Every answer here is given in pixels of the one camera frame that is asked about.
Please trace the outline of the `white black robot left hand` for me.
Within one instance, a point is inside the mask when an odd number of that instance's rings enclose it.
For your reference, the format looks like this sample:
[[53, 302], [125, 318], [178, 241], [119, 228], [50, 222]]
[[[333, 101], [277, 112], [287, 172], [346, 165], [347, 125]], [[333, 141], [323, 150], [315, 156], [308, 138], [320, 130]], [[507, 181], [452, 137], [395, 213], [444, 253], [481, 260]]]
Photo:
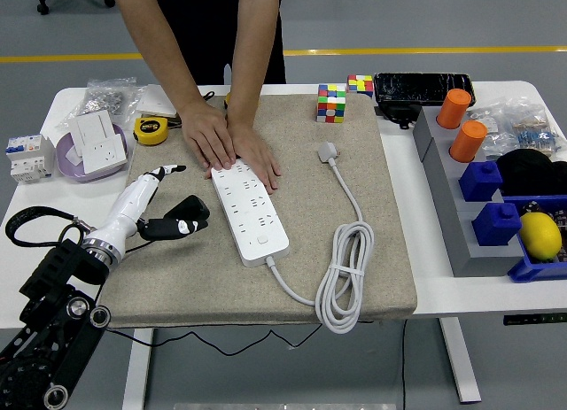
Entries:
[[119, 195], [103, 226], [85, 236], [82, 247], [117, 264], [126, 254], [126, 239], [134, 234], [154, 242], [184, 238], [206, 228], [210, 212], [195, 195], [185, 198], [161, 219], [142, 219], [164, 177], [185, 169], [183, 165], [166, 165], [138, 176]]

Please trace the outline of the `person's left hand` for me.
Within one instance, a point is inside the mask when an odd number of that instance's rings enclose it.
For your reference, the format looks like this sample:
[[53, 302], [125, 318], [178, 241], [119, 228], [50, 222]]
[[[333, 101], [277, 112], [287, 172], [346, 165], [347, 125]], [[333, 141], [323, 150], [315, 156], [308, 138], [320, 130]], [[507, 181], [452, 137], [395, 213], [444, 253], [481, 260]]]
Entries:
[[228, 125], [229, 157], [243, 159], [264, 185], [269, 195], [278, 189], [281, 169], [264, 139], [251, 126]]

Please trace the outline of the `person's right hand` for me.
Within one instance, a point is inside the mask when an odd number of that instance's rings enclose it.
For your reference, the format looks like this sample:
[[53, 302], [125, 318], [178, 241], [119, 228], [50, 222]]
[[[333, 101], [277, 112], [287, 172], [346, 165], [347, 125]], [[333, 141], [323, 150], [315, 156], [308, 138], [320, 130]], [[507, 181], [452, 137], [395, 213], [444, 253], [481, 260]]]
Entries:
[[236, 161], [236, 153], [222, 112], [203, 99], [190, 101], [178, 112], [183, 138], [208, 174], [212, 168], [230, 169]]

